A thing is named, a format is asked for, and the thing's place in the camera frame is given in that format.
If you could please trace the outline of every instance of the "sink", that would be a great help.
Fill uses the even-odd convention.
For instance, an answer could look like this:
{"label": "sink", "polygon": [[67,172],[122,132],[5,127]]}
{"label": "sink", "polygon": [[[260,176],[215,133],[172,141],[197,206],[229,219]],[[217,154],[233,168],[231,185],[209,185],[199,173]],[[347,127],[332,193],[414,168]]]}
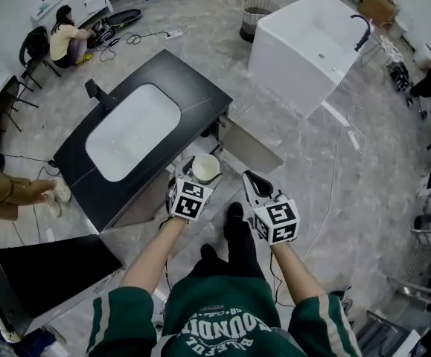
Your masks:
{"label": "sink", "polygon": [[180,108],[155,85],[139,86],[93,130],[86,152],[103,177],[124,179],[180,122]]}
{"label": "sink", "polygon": [[299,0],[263,17],[249,60],[256,80],[311,115],[341,83],[366,24],[340,0]]}

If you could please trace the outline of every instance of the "white sneaker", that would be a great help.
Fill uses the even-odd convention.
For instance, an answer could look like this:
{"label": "white sneaker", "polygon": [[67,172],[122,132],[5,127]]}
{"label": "white sneaker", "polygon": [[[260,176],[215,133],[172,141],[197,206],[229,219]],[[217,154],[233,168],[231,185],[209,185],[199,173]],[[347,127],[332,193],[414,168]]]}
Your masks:
{"label": "white sneaker", "polygon": [[53,177],[52,181],[57,183],[57,187],[54,188],[57,198],[63,203],[68,202],[71,199],[71,191],[68,185],[65,184],[61,177]]}
{"label": "white sneaker", "polygon": [[48,208],[50,209],[50,213],[53,215],[53,217],[57,218],[61,214],[61,207],[60,204],[54,199],[54,193],[52,190],[49,190],[48,192],[44,192],[48,199],[46,200],[46,204],[48,205]]}

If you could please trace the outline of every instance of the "white bathtub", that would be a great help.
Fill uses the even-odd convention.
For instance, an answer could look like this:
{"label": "white bathtub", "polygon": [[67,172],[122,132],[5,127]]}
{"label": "white bathtub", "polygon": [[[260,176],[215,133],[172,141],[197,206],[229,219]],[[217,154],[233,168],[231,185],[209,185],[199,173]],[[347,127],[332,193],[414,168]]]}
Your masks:
{"label": "white bathtub", "polygon": [[356,61],[367,24],[340,0],[299,0],[258,22],[249,70],[304,117]]}

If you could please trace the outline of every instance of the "wicker basket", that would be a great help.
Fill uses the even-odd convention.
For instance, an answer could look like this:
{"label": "wicker basket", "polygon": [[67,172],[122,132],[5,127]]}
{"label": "wicker basket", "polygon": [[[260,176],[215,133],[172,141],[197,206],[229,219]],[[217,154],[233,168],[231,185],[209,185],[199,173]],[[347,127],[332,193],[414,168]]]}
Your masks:
{"label": "wicker basket", "polygon": [[258,20],[278,9],[280,7],[271,0],[245,0],[242,28],[240,29],[241,37],[248,42],[253,42]]}

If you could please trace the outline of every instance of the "green t-shirt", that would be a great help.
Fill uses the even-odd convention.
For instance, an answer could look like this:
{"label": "green t-shirt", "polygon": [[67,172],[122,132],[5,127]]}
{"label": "green t-shirt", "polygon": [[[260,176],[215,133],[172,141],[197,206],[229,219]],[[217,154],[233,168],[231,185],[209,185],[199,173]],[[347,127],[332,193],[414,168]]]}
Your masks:
{"label": "green t-shirt", "polygon": [[[151,323],[153,301],[143,289],[116,289],[96,299],[94,308],[89,357],[150,356],[161,347]],[[302,301],[293,310],[288,332],[279,327],[266,281],[251,277],[186,277],[173,287],[167,300],[162,334],[174,336],[160,354],[361,356],[336,296]]]}

